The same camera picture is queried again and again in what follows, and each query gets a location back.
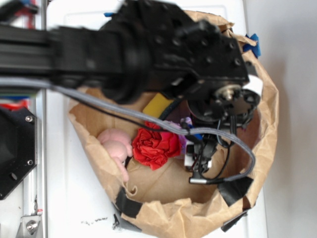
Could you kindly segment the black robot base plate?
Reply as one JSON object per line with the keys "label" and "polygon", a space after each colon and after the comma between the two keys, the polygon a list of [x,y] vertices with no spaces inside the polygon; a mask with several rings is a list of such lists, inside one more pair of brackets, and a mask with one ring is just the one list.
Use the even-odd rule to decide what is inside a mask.
{"label": "black robot base plate", "polygon": [[36,120],[26,108],[0,109],[1,200],[5,200],[36,166]]}

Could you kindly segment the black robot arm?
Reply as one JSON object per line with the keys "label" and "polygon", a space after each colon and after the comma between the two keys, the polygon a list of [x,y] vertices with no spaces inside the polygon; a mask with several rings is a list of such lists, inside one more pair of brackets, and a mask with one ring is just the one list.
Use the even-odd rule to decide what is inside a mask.
{"label": "black robot arm", "polygon": [[[219,184],[246,178],[255,166],[251,149],[236,137],[253,117],[261,95],[254,66],[238,42],[215,24],[194,21],[172,3],[127,0],[98,31],[60,27],[12,27],[19,12],[35,14],[30,0],[0,8],[0,99],[18,101],[35,89],[51,89],[88,106],[151,121],[193,138],[212,134],[249,154],[247,170],[227,178],[205,178],[205,147],[196,152],[191,183]],[[143,92],[186,100],[195,128],[175,129],[160,119],[122,108]]]}

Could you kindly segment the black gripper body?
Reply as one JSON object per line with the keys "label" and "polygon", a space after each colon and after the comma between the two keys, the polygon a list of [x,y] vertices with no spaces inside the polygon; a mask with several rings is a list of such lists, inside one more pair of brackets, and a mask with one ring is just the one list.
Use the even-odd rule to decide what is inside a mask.
{"label": "black gripper body", "polygon": [[[263,93],[263,81],[254,75],[243,86],[231,84],[215,91],[206,100],[188,101],[193,124],[185,123],[188,133],[185,147],[185,167],[192,172],[190,183],[224,183],[245,179],[255,166],[256,158],[241,139],[237,129],[246,128],[253,119]],[[245,172],[222,178],[223,169],[213,178],[205,177],[211,168],[216,147],[230,150],[237,145],[250,156],[250,165]]]}

